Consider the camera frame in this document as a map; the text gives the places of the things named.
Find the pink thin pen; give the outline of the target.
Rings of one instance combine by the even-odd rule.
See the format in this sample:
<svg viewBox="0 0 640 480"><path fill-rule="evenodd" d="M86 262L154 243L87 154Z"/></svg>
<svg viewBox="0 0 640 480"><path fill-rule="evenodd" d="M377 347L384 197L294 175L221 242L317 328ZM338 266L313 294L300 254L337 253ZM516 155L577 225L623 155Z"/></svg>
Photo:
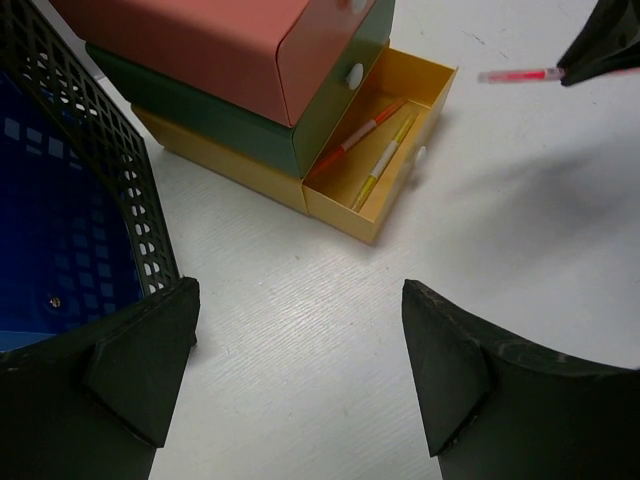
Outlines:
<svg viewBox="0 0 640 480"><path fill-rule="evenodd" d="M504 70L481 72L477 81L481 84L519 84L556 82L570 86L602 76L635 74L638 66L594 67L589 69L566 70L561 68L542 68L524 70Z"/></svg>

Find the salmon top drawer box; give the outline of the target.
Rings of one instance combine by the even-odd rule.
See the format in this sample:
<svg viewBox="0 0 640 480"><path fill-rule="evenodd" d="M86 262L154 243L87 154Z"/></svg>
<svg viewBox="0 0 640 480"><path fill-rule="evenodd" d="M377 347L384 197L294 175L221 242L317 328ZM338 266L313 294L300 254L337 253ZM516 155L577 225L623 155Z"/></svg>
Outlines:
<svg viewBox="0 0 640 480"><path fill-rule="evenodd" d="M85 42L296 124L373 4L332 0L55 0Z"/></svg>

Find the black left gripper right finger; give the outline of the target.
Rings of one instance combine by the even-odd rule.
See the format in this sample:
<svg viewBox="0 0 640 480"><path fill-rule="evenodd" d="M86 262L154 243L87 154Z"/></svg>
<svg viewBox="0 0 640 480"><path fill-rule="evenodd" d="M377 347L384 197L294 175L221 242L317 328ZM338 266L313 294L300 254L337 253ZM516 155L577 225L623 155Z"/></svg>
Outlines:
<svg viewBox="0 0 640 480"><path fill-rule="evenodd" d="M416 280L402 324L429 454L446 479L635 479L639 374L558 352Z"/></svg>

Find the orange thin pen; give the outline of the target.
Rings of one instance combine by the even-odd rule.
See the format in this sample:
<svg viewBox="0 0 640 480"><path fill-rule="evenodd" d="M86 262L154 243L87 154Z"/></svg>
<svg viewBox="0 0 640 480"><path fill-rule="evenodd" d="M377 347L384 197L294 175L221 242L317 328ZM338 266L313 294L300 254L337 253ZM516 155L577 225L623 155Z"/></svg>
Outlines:
<svg viewBox="0 0 640 480"><path fill-rule="evenodd" d="M362 141L367 135L369 135L372 131L374 131L392 115L394 115L406 103L407 100L405 98L397 99L393 103L388 105L384 110L379 112L376 116L369 119L366 123L364 123L356 131L354 131L349 137L347 137L342 143L332 149L322 159L318 160L311 169L310 176L319 174L336 160L339 160L355 145Z"/></svg>

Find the yellow thin pen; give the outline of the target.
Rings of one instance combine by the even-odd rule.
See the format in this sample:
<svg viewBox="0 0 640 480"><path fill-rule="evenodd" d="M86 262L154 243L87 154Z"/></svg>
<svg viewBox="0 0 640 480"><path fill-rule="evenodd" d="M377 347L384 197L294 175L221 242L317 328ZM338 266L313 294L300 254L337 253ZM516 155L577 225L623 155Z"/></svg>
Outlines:
<svg viewBox="0 0 640 480"><path fill-rule="evenodd" d="M351 204L351 209L353 211L359 212L361 210L362 206L369 198L372 190L374 189L379 178L381 177L384 170L388 166L392 157L397 152L400 144L405 140L407 134L409 133L410 129L415 123L417 117L418 117L418 113L416 111L413 111L403 120L403 123L400 125L398 130L395 132L393 138L385 147L383 153L376 161L373 169L370 171L362 187L360 188L356 197L354 198Z"/></svg>

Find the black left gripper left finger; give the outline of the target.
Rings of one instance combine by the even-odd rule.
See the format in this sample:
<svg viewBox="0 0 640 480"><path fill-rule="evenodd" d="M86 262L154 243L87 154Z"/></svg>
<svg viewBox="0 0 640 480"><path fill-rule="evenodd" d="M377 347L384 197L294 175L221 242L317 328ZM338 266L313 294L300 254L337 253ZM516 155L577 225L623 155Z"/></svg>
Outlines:
<svg viewBox="0 0 640 480"><path fill-rule="evenodd" d="M1 356L4 479L146 479L200 310L196 279Z"/></svg>

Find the green drawer box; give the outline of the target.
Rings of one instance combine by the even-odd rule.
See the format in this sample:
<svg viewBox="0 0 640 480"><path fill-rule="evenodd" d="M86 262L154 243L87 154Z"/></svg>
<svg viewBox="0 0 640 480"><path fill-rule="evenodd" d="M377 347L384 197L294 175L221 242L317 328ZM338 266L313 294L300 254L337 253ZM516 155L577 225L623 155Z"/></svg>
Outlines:
<svg viewBox="0 0 640 480"><path fill-rule="evenodd" d="M395 3L377 1L337 59L296 125L287 127L91 44L86 46L134 110L203 135L291 177L304 177L322 152L357 89L347 77L367 75L388 44Z"/></svg>

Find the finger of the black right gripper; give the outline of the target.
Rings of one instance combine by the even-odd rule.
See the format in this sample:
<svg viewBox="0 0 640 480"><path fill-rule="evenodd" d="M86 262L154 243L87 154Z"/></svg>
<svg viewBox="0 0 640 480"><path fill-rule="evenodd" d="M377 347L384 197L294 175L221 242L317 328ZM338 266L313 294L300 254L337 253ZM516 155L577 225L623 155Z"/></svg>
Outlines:
<svg viewBox="0 0 640 480"><path fill-rule="evenodd" d="M639 0L599 0L581 32L557 62L569 87L639 67Z"/></svg>

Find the yellow bottom drawer box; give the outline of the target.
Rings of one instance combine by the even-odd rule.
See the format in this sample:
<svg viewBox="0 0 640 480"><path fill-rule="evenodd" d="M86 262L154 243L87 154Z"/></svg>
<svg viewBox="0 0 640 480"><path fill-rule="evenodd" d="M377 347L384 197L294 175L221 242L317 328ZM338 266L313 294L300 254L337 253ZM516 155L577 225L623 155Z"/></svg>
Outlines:
<svg viewBox="0 0 640 480"><path fill-rule="evenodd" d="M332 150L395 100L407 103L339 160L303 179L216 144L206 137L145 111L133 113L154 139L170 152L246 188L371 243L402 191L415 163L426 155L431 130L446 102L457 70L386 48L329 138ZM351 204L403 120L413 111L415 123L400 144L359 212Z"/></svg>

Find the blue plastic folder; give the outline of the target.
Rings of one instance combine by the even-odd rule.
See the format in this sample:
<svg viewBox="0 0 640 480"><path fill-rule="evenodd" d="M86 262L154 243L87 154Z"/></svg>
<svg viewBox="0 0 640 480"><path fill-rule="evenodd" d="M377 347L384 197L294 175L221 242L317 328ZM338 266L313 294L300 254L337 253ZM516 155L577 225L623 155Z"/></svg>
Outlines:
<svg viewBox="0 0 640 480"><path fill-rule="evenodd" d="M143 296L119 208L1 75L1 348L25 347Z"/></svg>

